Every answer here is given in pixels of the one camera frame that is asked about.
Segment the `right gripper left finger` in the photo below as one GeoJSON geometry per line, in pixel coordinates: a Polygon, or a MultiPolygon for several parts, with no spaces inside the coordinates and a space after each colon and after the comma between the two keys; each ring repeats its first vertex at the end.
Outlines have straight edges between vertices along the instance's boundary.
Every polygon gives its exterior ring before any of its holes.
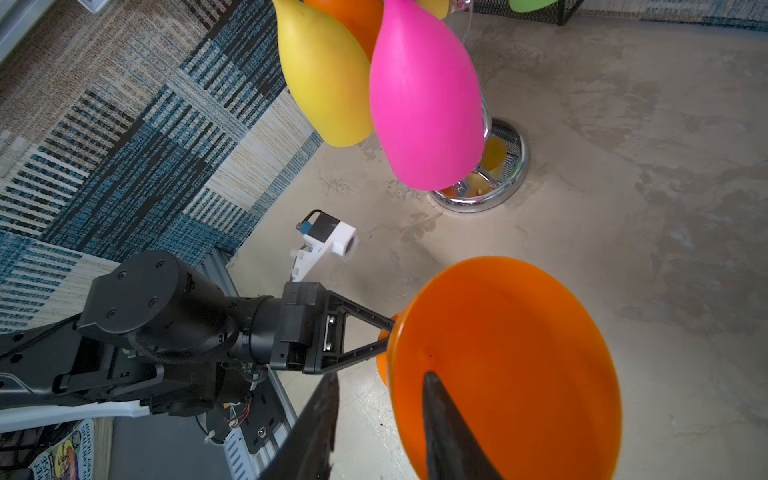
{"type": "Polygon", "coordinates": [[[261,480],[330,478],[339,399],[337,374],[324,375],[261,480]]]}

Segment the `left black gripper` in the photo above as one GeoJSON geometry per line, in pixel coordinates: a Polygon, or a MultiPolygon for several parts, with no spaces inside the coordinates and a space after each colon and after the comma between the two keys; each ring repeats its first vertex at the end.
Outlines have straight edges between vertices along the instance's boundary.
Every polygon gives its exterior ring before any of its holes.
{"type": "Polygon", "coordinates": [[[269,366],[279,371],[321,375],[349,368],[385,353],[387,343],[343,352],[347,317],[391,332],[395,320],[327,290],[317,282],[288,282],[280,306],[269,366]]]}

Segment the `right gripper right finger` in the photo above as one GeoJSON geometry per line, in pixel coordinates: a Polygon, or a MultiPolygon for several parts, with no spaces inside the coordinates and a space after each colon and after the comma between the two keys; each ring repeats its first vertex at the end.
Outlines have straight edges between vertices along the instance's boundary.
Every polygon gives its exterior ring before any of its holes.
{"type": "Polygon", "coordinates": [[[424,375],[422,413],[429,480],[501,479],[433,371],[424,375]]]}

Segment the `orange front wine glass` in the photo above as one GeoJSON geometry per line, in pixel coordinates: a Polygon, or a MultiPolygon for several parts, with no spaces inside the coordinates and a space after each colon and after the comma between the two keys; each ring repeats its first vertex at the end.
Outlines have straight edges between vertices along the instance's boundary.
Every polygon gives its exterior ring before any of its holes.
{"type": "Polygon", "coordinates": [[[428,372],[502,477],[612,477],[622,435],[614,364],[586,309],[543,270],[501,256],[459,262],[396,316],[387,341],[379,370],[420,478],[428,372]]]}

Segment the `chrome wine glass rack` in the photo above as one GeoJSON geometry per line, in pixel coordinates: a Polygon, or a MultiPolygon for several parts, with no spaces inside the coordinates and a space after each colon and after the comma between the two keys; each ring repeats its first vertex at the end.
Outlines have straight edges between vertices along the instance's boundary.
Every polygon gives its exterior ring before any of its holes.
{"type": "Polygon", "coordinates": [[[439,207],[457,214],[480,213],[507,201],[522,186],[530,148],[515,125],[492,117],[483,101],[485,149],[477,167],[457,184],[429,194],[439,207]]]}

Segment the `pink wine glass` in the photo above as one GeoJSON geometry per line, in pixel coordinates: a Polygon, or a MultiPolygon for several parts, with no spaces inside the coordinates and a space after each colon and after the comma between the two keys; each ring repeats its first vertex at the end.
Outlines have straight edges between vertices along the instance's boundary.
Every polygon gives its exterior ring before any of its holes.
{"type": "Polygon", "coordinates": [[[375,131],[397,179],[434,191],[481,160],[478,77],[460,39],[414,1],[387,1],[370,72],[375,131]]]}

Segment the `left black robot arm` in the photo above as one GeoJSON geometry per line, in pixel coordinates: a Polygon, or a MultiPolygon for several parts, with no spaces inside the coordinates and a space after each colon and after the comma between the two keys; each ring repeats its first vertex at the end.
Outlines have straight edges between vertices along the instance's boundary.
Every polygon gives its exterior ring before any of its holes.
{"type": "Polygon", "coordinates": [[[268,370],[323,375],[371,359],[347,350],[348,318],[391,318],[316,282],[278,296],[234,297],[161,251],[96,278],[82,312],[1,338],[1,429],[88,418],[191,417],[247,401],[268,370]]]}

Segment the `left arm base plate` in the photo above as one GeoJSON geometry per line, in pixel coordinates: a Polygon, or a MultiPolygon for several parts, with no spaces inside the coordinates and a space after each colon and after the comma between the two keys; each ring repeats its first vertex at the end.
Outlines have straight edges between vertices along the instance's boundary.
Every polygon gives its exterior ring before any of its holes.
{"type": "Polygon", "coordinates": [[[276,458],[297,421],[297,414],[277,374],[253,390],[250,413],[225,438],[224,454],[232,479],[259,479],[276,458]]]}

